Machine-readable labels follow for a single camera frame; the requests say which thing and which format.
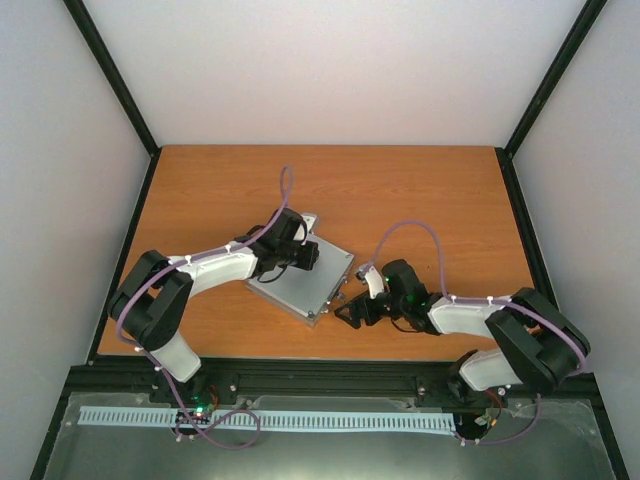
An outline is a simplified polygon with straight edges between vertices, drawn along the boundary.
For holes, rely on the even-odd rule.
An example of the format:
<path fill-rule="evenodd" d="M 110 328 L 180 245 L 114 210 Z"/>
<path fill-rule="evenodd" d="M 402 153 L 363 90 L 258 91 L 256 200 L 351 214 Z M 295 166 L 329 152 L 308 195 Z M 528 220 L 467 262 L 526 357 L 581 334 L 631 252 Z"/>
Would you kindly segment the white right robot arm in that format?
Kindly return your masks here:
<path fill-rule="evenodd" d="M 495 349 L 472 350 L 449 368 L 446 385 L 461 403 L 474 392 L 509 385 L 550 395 L 584 369 L 591 351 L 586 337 L 532 288 L 486 298 L 430 292 L 403 259 L 382 269 L 361 268 L 356 276 L 366 290 L 334 312 L 354 329 L 388 318 L 406 321 L 409 332 L 464 334 L 495 342 Z"/>

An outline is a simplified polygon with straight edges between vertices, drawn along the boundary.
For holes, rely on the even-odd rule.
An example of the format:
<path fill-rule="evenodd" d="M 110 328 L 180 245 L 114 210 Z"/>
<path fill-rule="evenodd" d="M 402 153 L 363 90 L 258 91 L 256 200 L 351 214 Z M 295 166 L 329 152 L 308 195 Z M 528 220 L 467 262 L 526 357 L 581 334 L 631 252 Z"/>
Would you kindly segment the aluminium poker case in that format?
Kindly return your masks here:
<path fill-rule="evenodd" d="M 314 328 L 320 317 L 329 312 L 331 302 L 340 293 L 354 263 L 354 255 L 315 234 L 318 216 L 303 213 L 309 227 L 308 239 L 318 244 L 319 258 L 311 271 L 289 267 L 268 272 L 264 282 L 246 280 L 246 287 L 261 298 Z"/>

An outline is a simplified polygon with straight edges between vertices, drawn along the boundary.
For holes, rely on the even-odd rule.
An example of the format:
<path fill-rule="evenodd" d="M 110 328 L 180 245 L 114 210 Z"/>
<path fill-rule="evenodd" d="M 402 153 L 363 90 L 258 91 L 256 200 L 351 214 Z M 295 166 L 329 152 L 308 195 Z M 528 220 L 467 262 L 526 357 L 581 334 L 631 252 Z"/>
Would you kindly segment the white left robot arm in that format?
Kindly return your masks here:
<path fill-rule="evenodd" d="M 208 378 L 179 332 L 187 302 L 229 282 L 263 283 L 274 270 L 312 270 L 319 257 L 318 243 L 309 239 L 316 222 L 315 214 L 283 208 L 267 225 L 211 251 L 175 257 L 145 252 L 109 300 L 107 314 L 116 322 L 117 335 L 171 375 L 172 388 L 184 401 L 201 400 Z"/>

